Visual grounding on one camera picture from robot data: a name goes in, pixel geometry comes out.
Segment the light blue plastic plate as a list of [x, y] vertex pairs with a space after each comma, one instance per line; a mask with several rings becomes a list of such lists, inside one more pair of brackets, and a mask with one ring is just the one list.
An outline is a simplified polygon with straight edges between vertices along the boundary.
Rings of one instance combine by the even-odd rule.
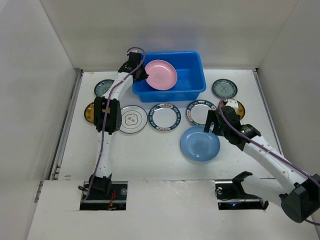
[[190, 160], [207, 163], [218, 156], [221, 148], [220, 139], [212, 132], [204, 132], [204, 126], [187, 129], [180, 138], [182, 152]]

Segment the pink plastic plate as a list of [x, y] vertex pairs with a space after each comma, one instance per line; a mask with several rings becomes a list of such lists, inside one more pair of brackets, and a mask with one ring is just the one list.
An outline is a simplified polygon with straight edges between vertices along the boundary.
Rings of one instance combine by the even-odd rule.
[[176, 69], [167, 61], [152, 60], [145, 66], [147, 84], [155, 90], [166, 91], [173, 88], [178, 80]]

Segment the white plate thin green rim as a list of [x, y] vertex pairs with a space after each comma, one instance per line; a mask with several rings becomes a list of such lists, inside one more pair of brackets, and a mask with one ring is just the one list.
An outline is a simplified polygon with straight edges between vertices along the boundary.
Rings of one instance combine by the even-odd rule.
[[147, 112], [138, 105], [127, 105], [121, 108], [120, 131], [125, 134], [140, 132], [148, 123]]

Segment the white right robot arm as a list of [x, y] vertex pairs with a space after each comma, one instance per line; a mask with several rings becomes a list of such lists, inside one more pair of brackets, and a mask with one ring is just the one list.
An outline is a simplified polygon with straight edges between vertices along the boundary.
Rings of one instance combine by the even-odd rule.
[[232, 193], [239, 198], [253, 195], [278, 205], [294, 222], [307, 222], [320, 208], [320, 176], [310, 175], [285, 159], [250, 124], [241, 124], [231, 106], [207, 112], [204, 132], [224, 137], [256, 160], [276, 183], [243, 171], [232, 179]]

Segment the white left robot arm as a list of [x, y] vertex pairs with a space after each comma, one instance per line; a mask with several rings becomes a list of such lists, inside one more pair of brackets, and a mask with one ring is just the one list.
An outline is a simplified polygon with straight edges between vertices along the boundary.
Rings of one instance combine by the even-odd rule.
[[122, 124], [120, 100], [136, 81], [142, 81], [147, 77], [143, 67], [145, 51], [140, 47], [131, 47], [126, 54], [128, 59], [118, 70], [111, 88], [103, 96], [97, 96], [94, 99], [94, 125], [101, 139], [89, 185], [82, 191], [85, 194], [83, 202], [91, 193], [97, 193], [102, 198], [107, 198], [112, 194], [110, 150], [116, 132], [120, 130]]

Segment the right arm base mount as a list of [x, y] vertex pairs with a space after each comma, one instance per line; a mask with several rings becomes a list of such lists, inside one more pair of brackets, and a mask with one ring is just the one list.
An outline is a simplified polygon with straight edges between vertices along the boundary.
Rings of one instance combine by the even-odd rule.
[[269, 202], [261, 197], [248, 194], [242, 187], [242, 182], [253, 174], [248, 171], [241, 172], [229, 180], [218, 180], [215, 182], [214, 194], [217, 198], [217, 206], [222, 210], [263, 210], [265, 211]]

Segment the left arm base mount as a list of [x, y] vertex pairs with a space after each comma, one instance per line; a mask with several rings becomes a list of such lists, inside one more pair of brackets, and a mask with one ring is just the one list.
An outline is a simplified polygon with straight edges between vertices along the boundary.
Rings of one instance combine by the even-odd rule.
[[125, 211], [127, 207], [128, 182], [112, 181], [111, 177], [90, 176], [79, 185], [82, 192], [81, 211]]

